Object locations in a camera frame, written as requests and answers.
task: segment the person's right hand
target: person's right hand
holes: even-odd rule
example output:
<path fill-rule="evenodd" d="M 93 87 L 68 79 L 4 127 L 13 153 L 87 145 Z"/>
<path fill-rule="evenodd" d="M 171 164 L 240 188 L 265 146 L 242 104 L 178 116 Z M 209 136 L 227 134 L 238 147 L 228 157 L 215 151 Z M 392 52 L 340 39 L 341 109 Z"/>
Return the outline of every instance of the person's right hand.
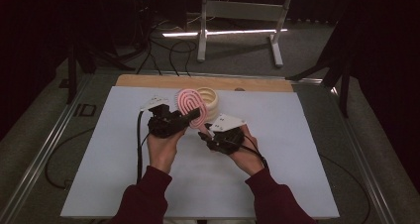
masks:
<path fill-rule="evenodd" d="M 251 135 L 248 126 L 242 126 L 241 130 L 244 132 L 245 136 L 252 140 L 250 141 L 248 138 L 245 138 L 243 145 L 252 150 L 255 150 L 256 148 L 254 147 L 253 143 L 258 147 L 257 139 Z M 230 154 L 229 157 L 241 170 L 250 176 L 263 169 L 263 163 L 261 159 L 256 154 L 243 148 L 239 148 L 238 151 Z"/>

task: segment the sleeve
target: sleeve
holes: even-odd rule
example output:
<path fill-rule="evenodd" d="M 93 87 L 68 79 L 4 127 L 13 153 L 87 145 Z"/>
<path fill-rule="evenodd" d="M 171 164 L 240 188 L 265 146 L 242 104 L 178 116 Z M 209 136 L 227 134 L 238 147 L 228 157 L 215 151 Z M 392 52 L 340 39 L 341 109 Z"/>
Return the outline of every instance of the sleeve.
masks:
<path fill-rule="evenodd" d="M 141 181 L 124 191 L 120 208 L 110 223 L 161 224 L 167 209 L 164 192 L 171 181 L 167 173 L 148 166 Z"/>
<path fill-rule="evenodd" d="M 278 184 L 268 169 L 257 172 L 246 184 L 254 194 L 254 208 L 259 224 L 316 223 L 296 202 L 290 188 Z"/>

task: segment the forearm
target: forearm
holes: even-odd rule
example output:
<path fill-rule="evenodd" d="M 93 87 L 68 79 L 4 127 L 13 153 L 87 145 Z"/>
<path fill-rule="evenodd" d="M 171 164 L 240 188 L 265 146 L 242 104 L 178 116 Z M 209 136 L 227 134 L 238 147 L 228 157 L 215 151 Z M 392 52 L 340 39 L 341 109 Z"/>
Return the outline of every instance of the forearm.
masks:
<path fill-rule="evenodd" d="M 167 209 L 164 192 L 172 178 L 161 170 L 147 167 L 140 183 L 127 187 L 112 224 L 161 224 Z"/>
<path fill-rule="evenodd" d="M 267 169 L 246 181 L 255 196 L 255 211 L 259 224 L 315 223 L 296 202 L 287 185 L 277 184 Z"/>

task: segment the person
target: person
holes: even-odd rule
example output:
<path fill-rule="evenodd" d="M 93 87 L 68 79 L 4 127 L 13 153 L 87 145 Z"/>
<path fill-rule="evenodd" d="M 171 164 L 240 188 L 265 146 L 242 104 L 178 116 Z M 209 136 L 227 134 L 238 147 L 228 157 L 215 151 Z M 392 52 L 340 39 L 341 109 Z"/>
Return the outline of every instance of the person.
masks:
<path fill-rule="evenodd" d="M 255 149 L 258 147 L 247 125 L 241 127 L 245 139 L 243 145 Z M 136 185 L 127 187 L 117 214 L 111 219 L 112 224 L 161 224 L 167 209 L 164 192 L 171 182 L 169 175 L 176 155 L 176 145 L 185 130 L 161 139 L 148 136 L 150 165 Z M 316 223 L 296 202 L 291 190 L 285 184 L 278 184 L 271 177 L 269 170 L 263 167 L 259 157 L 245 149 L 229 155 L 235 164 L 250 178 L 245 183 L 254 194 L 254 208 L 259 224 L 313 224 Z"/>

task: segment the white board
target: white board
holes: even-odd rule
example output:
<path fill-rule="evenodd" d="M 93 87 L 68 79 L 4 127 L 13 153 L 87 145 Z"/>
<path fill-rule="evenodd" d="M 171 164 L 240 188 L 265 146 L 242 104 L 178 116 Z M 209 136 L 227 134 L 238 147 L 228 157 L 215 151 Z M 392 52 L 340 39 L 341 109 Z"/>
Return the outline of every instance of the white board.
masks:
<path fill-rule="evenodd" d="M 63 217 L 109 218 L 116 214 L 125 188 L 136 182 L 136 128 L 140 107 L 154 95 L 169 98 L 179 89 L 111 89 L 96 129 L 61 211 Z M 329 182 L 296 93 L 217 91 L 221 113 L 247 121 L 268 161 L 271 175 L 287 184 L 313 218 L 338 217 Z M 152 113 L 142 118 L 142 138 Z M 165 197 L 165 217 L 184 219 L 254 218 L 248 175 L 220 153 L 212 153 L 197 130 L 180 139 Z M 143 147 L 144 168 L 149 164 Z"/>

